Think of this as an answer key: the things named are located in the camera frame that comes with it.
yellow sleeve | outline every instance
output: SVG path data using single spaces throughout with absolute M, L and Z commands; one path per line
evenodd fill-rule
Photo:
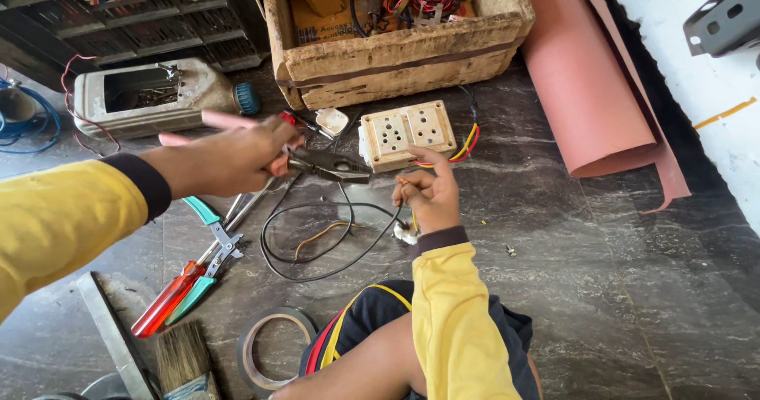
M 0 322 L 24 296 L 81 268 L 146 220 L 140 189 L 105 162 L 0 181 Z
M 430 400 L 520 398 L 474 256 L 463 242 L 424 251 L 412 264 L 414 348 Z

black tape roll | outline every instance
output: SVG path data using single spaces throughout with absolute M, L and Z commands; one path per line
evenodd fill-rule
M 292 322 L 295 322 L 303 331 L 303 335 L 306 336 L 306 343 L 311 344 L 312 338 L 317 333 L 317 328 L 314 326 L 312 320 L 307 317 L 303 312 L 298 309 L 290 307 L 274 307 L 267 309 L 266 311 L 256 314 L 249 323 L 248 327 L 242 332 L 237 347 L 237 360 L 238 371 L 245 381 L 245 385 L 262 398 L 268 397 L 272 391 L 279 389 L 280 387 L 288 384 L 294 380 L 296 376 L 284 381 L 275 381 L 261 374 L 256 369 L 256 365 L 253 363 L 253 342 L 267 322 L 274 320 L 275 318 L 285 318 Z

dark gray floor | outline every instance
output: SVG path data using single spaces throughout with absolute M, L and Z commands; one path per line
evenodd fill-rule
M 237 76 L 255 84 L 264 97 L 264 114 L 283 107 L 269 65 Z M 475 88 L 482 134 L 472 158 L 455 170 L 462 219 L 490 291 L 534 318 L 531 350 L 546 398 L 760 397 L 760 240 L 688 129 L 679 122 L 664 126 L 694 196 L 660 213 L 640 214 L 662 201 L 654 168 L 597 179 L 569 177 L 520 60 Z M 457 134 L 469 131 L 469 104 L 456 89 L 377 102 L 373 111 L 433 99 L 445 101 Z M 667 99 L 654 100 L 660 115 L 678 116 Z M 0 156 L 0 177 L 91 157 L 66 137 L 37 156 Z M 125 143 L 125 150 L 156 145 L 148 138 Z M 341 148 L 355 152 L 356 134 Z M 348 193 L 388 208 L 392 177 L 379 175 L 371 185 L 350 187 Z M 282 191 L 279 185 L 253 212 L 240 230 L 252 240 L 246 257 L 192 313 L 204 323 L 226 398 L 252 396 L 238 375 L 235 350 L 255 313 L 278 305 L 300 307 L 324 325 L 366 284 L 411 277 L 406 246 L 390 237 L 332 279 L 291 284 L 276 277 L 264 265 L 256 239 Z M 340 199 L 335 185 L 308 179 L 295 187 L 287 203 L 321 196 Z M 231 202 L 210 200 L 220 209 Z M 385 221 L 370 211 L 357 214 L 368 228 L 356 229 L 356 238 L 349 237 L 337 253 L 293 273 L 317 274 L 356 255 Z M 291 214 L 276 224 L 271 244 L 292 252 L 296 239 L 313 235 L 329 223 L 325 219 L 340 215 L 327 212 L 313 220 L 309 211 Z M 129 326 L 161 285 L 211 240 L 195 214 L 175 202 L 156 223 L 77 274 L 30 295 L 0 326 L 0 397 L 76 392 L 114 370 L 74 284 L 85 270 L 100 272 Z M 507 244 L 515 247 L 516 257 L 507 254 Z M 271 376 L 296 371 L 304 346 L 293 341 L 297 338 L 293 327 L 265 330 L 258 351 Z M 151 366 L 153 346 L 152 340 L 139 343 Z

yellow wire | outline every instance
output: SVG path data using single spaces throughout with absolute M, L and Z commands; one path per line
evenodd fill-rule
M 477 130 L 477 124 L 473 124 L 473 129 L 470 130 L 470 136 L 467 137 L 467 141 L 464 142 L 464 145 L 459 150 L 459 152 L 456 155 L 454 155 L 451 158 L 449 158 L 449 160 L 456 160 L 457 158 L 459 158 L 460 156 L 462 156 L 462 153 L 464 153 L 470 147 L 470 141 L 472 140 L 473 135 L 475 135 L 475 130 Z M 425 169 L 432 169 L 432 164 L 424 164 L 424 165 L 423 164 L 417 164 L 417 165 L 420 166 L 420 167 L 423 167 Z
M 317 235 L 313 236 L 312 238 L 309 238 L 308 240 L 301 241 L 301 243 L 296 248 L 296 258 L 294 260 L 298 260 L 298 252 L 301 249 L 301 247 L 303 247 L 305 244 L 308 244 L 309 242 L 312 242 L 312 241 L 318 239 L 320 236 L 325 235 L 329 230 L 331 230 L 331 229 L 333 229 L 335 227 L 339 227 L 341 225 L 345 226 L 347 224 L 348 224 L 348 222 L 335 222 L 335 223 L 331 224 L 329 227 L 327 227 L 327 229 L 323 230 L 322 232 L 319 232 Z M 357 225 L 356 223 L 352 223 L 351 226 L 352 227 L 357 227 L 357 228 L 364 228 L 363 225 Z

brush bristles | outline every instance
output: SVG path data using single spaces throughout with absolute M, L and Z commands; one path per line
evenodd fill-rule
M 210 372 L 211 358 L 198 320 L 158 336 L 158 374 L 164 394 Z

